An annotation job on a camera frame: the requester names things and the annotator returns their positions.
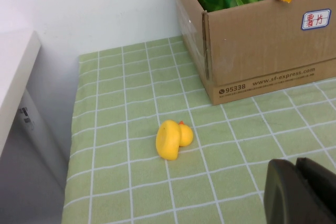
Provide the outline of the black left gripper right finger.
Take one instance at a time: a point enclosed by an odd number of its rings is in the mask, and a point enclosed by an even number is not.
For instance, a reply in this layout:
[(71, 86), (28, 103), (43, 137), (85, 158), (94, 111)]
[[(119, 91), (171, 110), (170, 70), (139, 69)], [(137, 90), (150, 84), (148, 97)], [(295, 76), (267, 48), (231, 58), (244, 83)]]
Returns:
[(328, 217), (328, 221), (318, 223), (335, 223), (335, 173), (306, 157), (297, 158), (296, 168), (307, 182), (318, 209)]

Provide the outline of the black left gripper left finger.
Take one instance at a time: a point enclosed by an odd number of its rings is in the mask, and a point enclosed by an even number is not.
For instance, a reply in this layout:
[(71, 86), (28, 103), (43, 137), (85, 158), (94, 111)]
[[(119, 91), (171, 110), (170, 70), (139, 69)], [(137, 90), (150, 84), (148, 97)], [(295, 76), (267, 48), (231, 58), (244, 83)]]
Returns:
[(272, 159), (264, 191), (266, 223), (328, 223), (328, 210), (293, 163)]

